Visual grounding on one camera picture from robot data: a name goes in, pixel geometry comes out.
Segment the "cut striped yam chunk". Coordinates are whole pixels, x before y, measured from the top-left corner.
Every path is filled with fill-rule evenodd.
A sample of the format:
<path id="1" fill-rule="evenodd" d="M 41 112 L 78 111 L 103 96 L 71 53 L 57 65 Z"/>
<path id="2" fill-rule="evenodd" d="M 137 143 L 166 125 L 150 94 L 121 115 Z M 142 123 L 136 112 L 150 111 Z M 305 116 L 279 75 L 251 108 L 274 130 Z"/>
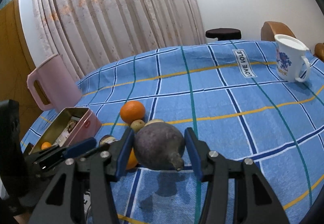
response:
<path id="1" fill-rule="evenodd" d="M 112 135 L 105 135 L 99 141 L 99 146 L 111 146 L 114 142 L 117 142 L 118 139 L 113 137 Z"/>

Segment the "orange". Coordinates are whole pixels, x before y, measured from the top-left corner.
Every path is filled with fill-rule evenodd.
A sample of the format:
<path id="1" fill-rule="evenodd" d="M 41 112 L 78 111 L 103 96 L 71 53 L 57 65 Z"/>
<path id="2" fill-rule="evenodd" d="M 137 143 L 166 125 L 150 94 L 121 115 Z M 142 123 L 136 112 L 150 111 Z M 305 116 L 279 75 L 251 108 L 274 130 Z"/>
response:
<path id="1" fill-rule="evenodd" d="M 41 149 L 42 150 L 45 150 L 45 149 L 47 149 L 47 148 L 50 148 L 52 146 L 52 144 L 50 143 L 50 142 L 43 142 L 42 144 L 41 144 Z"/>
<path id="2" fill-rule="evenodd" d="M 127 124 L 144 118 L 145 113 L 146 109 L 139 101 L 127 101 L 120 109 L 120 117 Z"/>
<path id="3" fill-rule="evenodd" d="M 134 149 L 131 150 L 130 156 L 126 165 L 126 170 L 131 170 L 135 168 L 138 164 L 138 161 L 136 159 L 136 155 L 134 154 Z"/>

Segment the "purple round turnip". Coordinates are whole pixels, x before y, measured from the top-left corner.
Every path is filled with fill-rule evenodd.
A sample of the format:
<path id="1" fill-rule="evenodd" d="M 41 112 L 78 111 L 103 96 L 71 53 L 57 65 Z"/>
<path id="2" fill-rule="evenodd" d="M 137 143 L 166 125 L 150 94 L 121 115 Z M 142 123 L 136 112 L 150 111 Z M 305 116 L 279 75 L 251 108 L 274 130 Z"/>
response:
<path id="1" fill-rule="evenodd" d="M 184 136 L 168 123 L 155 122 L 140 129 L 133 149 L 138 162 L 148 169 L 181 171 L 184 167 Z"/>

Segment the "printed paper sheet in tin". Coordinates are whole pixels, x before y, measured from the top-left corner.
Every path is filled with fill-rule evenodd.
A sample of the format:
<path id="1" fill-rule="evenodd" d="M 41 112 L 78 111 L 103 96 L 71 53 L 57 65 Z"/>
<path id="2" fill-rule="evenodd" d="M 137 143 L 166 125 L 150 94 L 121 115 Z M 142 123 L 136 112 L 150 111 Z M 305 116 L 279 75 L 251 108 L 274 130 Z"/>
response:
<path id="1" fill-rule="evenodd" d="M 80 121 L 80 118 L 77 118 L 75 116 L 72 116 L 71 119 L 69 120 L 68 124 L 62 131 L 62 133 L 57 137 L 57 139 L 53 142 L 53 145 L 59 145 L 62 147 L 66 140 L 69 138 L 72 130 L 74 127 L 77 125 L 77 123 Z"/>

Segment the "pink metal tin box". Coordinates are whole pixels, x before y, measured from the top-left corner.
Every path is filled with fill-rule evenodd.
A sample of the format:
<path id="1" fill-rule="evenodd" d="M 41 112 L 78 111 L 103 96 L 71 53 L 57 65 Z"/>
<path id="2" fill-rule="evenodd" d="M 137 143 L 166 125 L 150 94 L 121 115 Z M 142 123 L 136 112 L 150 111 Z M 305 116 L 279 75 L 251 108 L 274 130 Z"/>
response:
<path id="1" fill-rule="evenodd" d="M 90 108 L 65 108 L 50 123 L 29 153 L 41 151 L 42 146 L 71 146 L 94 137 L 101 126 L 102 123 Z"/>

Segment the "green kiwi far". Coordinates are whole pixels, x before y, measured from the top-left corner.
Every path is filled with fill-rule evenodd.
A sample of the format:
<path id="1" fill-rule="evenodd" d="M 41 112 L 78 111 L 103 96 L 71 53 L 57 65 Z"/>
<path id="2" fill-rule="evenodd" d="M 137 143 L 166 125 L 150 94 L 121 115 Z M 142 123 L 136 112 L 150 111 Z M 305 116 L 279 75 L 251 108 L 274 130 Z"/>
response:
<path id="1" fill-rule="evenodd" d="M 134 131 L 134 133 L 137 133 L 139 130 L 144 128 L 146 123 L 143 120 L 135 120 L 131 123 L 130 127 Z"/>

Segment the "pink plastic pitcher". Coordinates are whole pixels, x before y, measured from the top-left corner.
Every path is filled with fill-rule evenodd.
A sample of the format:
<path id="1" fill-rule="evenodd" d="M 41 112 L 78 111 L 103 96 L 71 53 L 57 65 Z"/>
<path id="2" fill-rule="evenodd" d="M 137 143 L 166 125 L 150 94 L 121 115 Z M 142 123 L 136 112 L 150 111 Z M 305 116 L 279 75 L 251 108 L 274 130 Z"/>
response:
<path id="1" fill-rule="evenodd" d="M 49 104 L 44 104 L 34 83 L 38 81 Z M 55 109 L 58 113 L 65 108 L 75 106 L 82 97 L 68 69 L 64 65 L 62 56 L 54 54 L 28 75 L 27 87 L 38 107 L 43 110 Z"/>

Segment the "blue plaid tablecloth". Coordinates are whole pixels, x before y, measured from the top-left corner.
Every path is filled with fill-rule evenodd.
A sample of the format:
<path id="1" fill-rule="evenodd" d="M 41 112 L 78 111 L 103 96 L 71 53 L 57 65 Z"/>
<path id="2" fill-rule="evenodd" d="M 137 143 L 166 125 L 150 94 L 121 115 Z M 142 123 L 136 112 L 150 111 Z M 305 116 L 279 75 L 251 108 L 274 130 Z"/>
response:
<path id="1" fill-rule="evenodd" d="M 308 59 L 311 74 L 300 84 L 277 76 L 273 42 L 156 49 L 77 80 L 79 106 L 102 122 L 97 139 L 120 138 L 121 107 L 139 101 L 146 120 L 191 127 L 224 157 L 253 159 L 290 223 L 299 223 L 323 186 L 323 62 Z"/>

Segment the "wooden door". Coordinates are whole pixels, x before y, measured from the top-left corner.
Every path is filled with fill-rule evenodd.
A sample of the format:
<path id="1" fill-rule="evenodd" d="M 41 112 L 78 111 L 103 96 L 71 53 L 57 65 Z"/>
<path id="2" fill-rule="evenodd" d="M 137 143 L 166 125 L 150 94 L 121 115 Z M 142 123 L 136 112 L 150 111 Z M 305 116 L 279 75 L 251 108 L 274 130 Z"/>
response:
<path id="1" fill-rule="evenodd" d="M 41 114 L 26 84 L 35 69 L 22 31 L 18 0 L 1 9 L 1 101 L 19 102 L 20 139 Z"/>

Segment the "pink floral curtain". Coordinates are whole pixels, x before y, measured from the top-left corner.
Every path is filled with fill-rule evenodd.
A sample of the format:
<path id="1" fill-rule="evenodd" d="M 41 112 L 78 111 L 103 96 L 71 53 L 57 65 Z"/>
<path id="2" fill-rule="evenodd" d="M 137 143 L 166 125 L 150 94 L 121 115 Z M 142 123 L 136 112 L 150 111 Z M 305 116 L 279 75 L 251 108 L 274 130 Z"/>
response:
<path id="1" fill-rule="evenodd" d="M 197 0 L 32 0 L 46 58 L 74 80 L 120 59 L 205 42 Z"/>

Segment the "white blue floral mug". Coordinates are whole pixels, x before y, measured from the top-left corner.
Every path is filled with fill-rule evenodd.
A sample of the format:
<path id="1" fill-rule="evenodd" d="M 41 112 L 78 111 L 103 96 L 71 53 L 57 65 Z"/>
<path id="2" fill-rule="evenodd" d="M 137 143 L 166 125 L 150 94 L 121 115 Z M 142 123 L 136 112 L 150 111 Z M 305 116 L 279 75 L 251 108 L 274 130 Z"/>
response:
<path id="1" fill-rule="evenodd" d="M 310 76 L 310 63 L 306 57 L 308 47 L 300 40 L 284 35 L 274 35 L 276 48 L 276 71 L 287 82 L 306 82 Z"/>

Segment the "dark round stool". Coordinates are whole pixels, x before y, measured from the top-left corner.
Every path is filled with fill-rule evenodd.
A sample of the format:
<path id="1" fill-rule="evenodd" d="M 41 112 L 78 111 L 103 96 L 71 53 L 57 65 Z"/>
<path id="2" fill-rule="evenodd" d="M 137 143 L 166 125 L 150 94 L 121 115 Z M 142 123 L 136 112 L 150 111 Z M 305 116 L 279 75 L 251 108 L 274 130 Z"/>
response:
<path id="1" fill-rule="evenodd" d="M 217 28 L 207 30 L 205 32 L 205 37 L 208 39 L 217 39 L 218 41 L 240 40 L 242 38 L 242 33 L 239 29 Z"/>

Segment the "brown leather sofa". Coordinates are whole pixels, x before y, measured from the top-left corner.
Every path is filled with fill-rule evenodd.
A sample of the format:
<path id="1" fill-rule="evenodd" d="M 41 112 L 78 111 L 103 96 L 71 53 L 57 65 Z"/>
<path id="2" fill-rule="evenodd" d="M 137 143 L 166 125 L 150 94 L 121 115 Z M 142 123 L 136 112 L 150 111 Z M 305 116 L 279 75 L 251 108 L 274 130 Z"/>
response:
<path id="1" fill-rule="evenodd" d="M 317 43 L 314 48 L 314 56 L 324 62 L 324 43 Z"/>

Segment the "brown leather chair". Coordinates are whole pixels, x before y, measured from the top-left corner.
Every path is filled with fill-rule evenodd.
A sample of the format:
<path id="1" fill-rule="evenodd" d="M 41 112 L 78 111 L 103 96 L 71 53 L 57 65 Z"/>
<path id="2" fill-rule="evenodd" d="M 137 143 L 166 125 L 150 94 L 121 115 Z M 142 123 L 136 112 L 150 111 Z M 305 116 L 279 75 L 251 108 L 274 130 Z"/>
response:
<path id="1" fill-rule="evenodd" d="M 275 41 L 275 35 L 283 34 L 295 38 L 294 33 L 284 23 L 276 21 L 266 21 L 261 28 L 261 40 L 262 41 Z"/>

